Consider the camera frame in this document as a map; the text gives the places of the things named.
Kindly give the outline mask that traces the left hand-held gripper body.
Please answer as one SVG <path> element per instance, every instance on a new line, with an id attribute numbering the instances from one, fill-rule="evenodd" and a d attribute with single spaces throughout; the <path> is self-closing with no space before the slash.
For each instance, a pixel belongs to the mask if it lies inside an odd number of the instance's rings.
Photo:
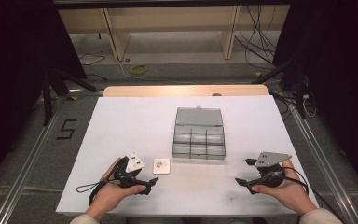
<path id="1" fill-rule="evenodd" d="M 122 188 L 129 188 L 135 185 L 143 185 L 145 182 L 138 180 L 136 176 L 142 171 L 145 164 L 135 154 L 121 158 L 117 163 L 117 168 L 114 171 L 115 180 L 119 181 Z"/>

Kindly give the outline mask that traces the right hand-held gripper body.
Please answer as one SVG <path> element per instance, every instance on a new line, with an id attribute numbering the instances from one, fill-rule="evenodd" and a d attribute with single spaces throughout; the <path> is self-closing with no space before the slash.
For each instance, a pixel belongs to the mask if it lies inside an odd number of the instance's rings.
<path id="1" fill-rule="evenodd" d="M 260 174 L 256 184 L 272 188 L 278 187 L 285 178 L 285 173 L 280 163 L 291 158 L 290 154 L 261 152 L 255 162 L 255 167 Z"/>

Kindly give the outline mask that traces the person's left hand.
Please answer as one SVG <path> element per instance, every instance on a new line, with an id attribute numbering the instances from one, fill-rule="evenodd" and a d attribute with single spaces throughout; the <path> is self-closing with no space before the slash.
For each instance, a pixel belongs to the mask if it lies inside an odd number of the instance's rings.
<path id="1" fill-rule="evenodd" d="M 142 185 L 123 189 L 114 183 L 107 183 L 96 194 L 85 214 L 100 221 L 107 212 L 114 210 L 124 198 L 144 190 L 145 186 Z"/>

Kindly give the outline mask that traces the person's right hand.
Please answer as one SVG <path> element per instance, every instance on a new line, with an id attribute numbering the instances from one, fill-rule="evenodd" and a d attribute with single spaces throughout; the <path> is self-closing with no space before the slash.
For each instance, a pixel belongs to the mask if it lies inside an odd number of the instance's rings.
<path id="1" fill-rule="evenodd" d="M 252 190 L 257 193 L 267 194 L 278 200 L 283 206 L 304 216 L 315 210 L 316 205 L 310 199 L 304 188 L 291 180 L 284 180 L 280 186 L 270 188 L 263 185 L 255 185 Z"/>

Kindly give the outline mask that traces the white card with small jewellery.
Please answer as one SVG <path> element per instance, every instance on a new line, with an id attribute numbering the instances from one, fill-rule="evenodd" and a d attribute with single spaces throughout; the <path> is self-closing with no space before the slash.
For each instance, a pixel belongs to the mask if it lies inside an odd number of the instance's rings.
<path id="1" fill-rule="evenodd" d="M 167 175 L 171 171 L 170 159 L 154 159 L 153 173 L 155 175 Z"/>

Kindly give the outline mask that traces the white table cover sheet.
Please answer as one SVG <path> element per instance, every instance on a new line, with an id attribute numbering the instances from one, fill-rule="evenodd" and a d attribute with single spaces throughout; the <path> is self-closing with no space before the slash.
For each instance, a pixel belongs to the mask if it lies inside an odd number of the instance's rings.
<path id="1" fill-rule="evenodd" d="M 221 161 L 172 158 L 176 111 L 218 108 L 223 117 L 226 156 Z M 238 179 L 258 176 L 246 159 L 263 152 L 292 156 L 302 168 L 274 99 L 264 96 L 102 97 L 91 116 L 74 167 L 57 207 L 74 216 L 88 207 L 89 194 L 77 187 L 97 182 L 118 157 L 135 153 L 145 164 L 140 179 L 154 178 L 154 161 L 171 158 L 147 195 L 124 199 L 115 214 L 124 217 L 278 217 L 290 215 L 274 198 L 251 194 Z"/>

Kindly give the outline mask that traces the clear plastic compartment box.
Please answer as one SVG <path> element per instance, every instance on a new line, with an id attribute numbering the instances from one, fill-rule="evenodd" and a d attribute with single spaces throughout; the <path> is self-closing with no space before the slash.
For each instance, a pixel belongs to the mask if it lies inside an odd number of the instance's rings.
<path id="1" fill-rule="evenodd" d="M 219 108 L 178 107 L 172 155 L 182 159 L 223 160 L 225 129 Z"/>

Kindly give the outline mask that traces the black metal stand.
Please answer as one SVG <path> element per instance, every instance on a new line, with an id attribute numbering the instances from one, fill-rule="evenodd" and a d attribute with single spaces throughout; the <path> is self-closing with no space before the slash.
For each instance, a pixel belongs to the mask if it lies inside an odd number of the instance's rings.
<path id="1" fill-rule="evenodd" d="M 259 77 L 254 81 L 254 84 L 265 83 L 279 74 L 283 74 L 280 82 L 282 90 L 288 90 L 292 85 L 296 87 L 296 110 L 301 118 L 304 119 L 306 117 L 306 109 L 304 108 L 304 96 L 306 95 L 304 87 L 305 74 L 303 73 L 301 62 L 297 57 L 293 56 L 266 75 Z"/>
<path id="2" fill-rule="evenodd" d="M 47 125 L 52 118 L 50 90 L 54 90 L 58 96 L 67 96 L 69 93 L 69 89 L 64 83 L 65 80 L 70 80 L 73 83 L 77 84 L 80 87 L 85 88 L 88 91 L 92 91 L 92 92 L 103 91 L 103 89 L 90 85 L 86 81 L 78 77 L 75 77 L 74 75 L 71 75 L 70 73 L 58 67 L 53 67 L 49 69 L 41 76 L 44 109 L 45 109 L 44 125 Z"/>

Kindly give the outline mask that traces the yellow tape roll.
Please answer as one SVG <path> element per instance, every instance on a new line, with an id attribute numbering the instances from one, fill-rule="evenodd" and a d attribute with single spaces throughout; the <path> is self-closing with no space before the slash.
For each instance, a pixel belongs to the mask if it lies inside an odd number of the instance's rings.
<path id="1" fill-rule="evenodd" d="M 136 64 L 131 67 L 131 72 L 134 75 L 142 75 L 146 72 L 147 68 L 143 64 Z"/>

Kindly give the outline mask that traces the black curtain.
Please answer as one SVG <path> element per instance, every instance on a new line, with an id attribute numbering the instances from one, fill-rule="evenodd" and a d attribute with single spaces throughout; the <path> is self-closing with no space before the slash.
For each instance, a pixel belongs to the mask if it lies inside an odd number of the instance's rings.
<path id="1" fill-rule="evenodd" d="M 358 0 L 292 0 L 273 59 L 278 66 L 305 42 L 301 67 L 323 116 L 358 174 Z"/>
<path id="2" fill-rule="evenodd" d="M 86 76 L 53 0 L 0 0 L 0 164 L 39 98 L 43 60 Z"/>

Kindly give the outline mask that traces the light wooden shelf unit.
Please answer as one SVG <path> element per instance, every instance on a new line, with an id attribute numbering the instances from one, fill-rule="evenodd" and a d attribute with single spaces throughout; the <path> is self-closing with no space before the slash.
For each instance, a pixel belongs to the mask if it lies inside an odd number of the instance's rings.
<path id="1" fill-rule="evenodd" d="M 217 31 L 223 56 L 231 57 L 234 33 L 250 31 L 259 21 L 263 31 L 281 30 L 288 5 L 223 7 L 145 7 L 110 9 L 61 9 L 66 31 L 70 34 L 106 34 L 114 58 L 121 61 L 132 33 Z"/>

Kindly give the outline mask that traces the aluminium floor rail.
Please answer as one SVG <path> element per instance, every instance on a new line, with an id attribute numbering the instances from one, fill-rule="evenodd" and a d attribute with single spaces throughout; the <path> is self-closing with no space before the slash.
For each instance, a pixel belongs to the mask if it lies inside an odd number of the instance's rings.
<path id="1" fill-rule="evenodd" d="M 48 141 L 48 137 L 52 131 L 53 126 L 57 121 L 57 117 L 66 102 L 65 97 L 59 97 L 55 102 L 55 108 L 52 111 L 50 120 L 44 125 L 35 140 L 26 161 L 21 166 L 19 174 L 16 176 L 13 184 L 8 187 L 0 187 L 0 193 L 5 196 L 0 205 L 0 224 L 7 224 L 30 175 L 40 157 L 40 154 Z"/>
<path id="2" fill-rule="evenodd" d="M 323 149 L 317 141 L 315 134 L 312 132 L 309 124 L 302 119 L 296 111 L 296 108 L 293 105 L 289 105 L 289 108 L 292 110 L 291 116 L 294 118 L 297 126 L 302 132 L 302 135 L 310 148 L 310 152 L 320 167 L 324 179 L 337 201 L 337 205 L 340 208 L 344 219 L 347 224 L 358 224 L 358 213 L 354 207 L 353 201 L 349 193 L 338 180 L 338 176 L 333 170 L 333 166 L 328 162 L 328 159 L 324 155 Z"/>

